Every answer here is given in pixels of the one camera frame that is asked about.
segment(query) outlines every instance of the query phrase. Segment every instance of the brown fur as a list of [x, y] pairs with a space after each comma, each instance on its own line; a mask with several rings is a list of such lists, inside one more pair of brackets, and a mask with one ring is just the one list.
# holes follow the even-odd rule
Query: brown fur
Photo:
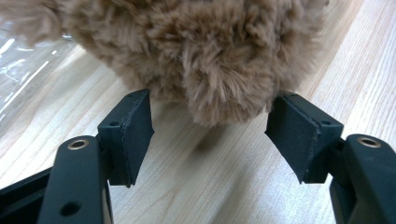
[[126, 83], [213, 126], [259, 115], [309, 72], [327, 0], [2, 0], [29, 44], [68, 33]]

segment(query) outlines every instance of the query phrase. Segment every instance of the wooden table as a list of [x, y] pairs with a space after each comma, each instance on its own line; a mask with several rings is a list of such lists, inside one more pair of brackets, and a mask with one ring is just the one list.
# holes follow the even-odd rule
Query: wooden table
[[[324, 50], [299, 93], [343, 122], [344, 137], [396, 148], [396, 1], [332, 0], [327, 11]], [[0, 77], [0, 188], [50, 167], [66, 139], [95, 135], [133, 91], [72, 42], [40, 48], [0, 58], [32, 64], [29, 79]], [[137, 183], [111, 188], [116, 223], [334, 223], [331, 179], [299, 185], [264, 134], [266, 114], [207, 129], [184, 105], [151, 104], [156, 133]]]

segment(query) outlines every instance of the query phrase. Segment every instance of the clear plastic bag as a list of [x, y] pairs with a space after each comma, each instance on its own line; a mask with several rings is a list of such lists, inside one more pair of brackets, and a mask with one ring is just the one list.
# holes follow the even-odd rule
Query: clear plastic bag
[[29, 48], [22, 40], [8, 38], [4, 27], [0, 29], [0, 126], [7, 112], [12, 112], [10, 108], [16, 107], [13, 105], [18, 103], [19, 95], [32, 91], [34, 87], [29, 84], [42, 74], [49, 74], [75, 45], [60, 40]]

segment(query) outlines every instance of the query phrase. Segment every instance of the fluffy fur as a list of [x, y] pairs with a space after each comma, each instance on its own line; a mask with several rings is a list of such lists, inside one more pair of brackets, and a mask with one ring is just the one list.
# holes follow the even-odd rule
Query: fluffy fur
[[327, 0], [2, 0], [31, 45], [70, 34], [151, 95], [206, 126], [246, 121], [297, 87]]

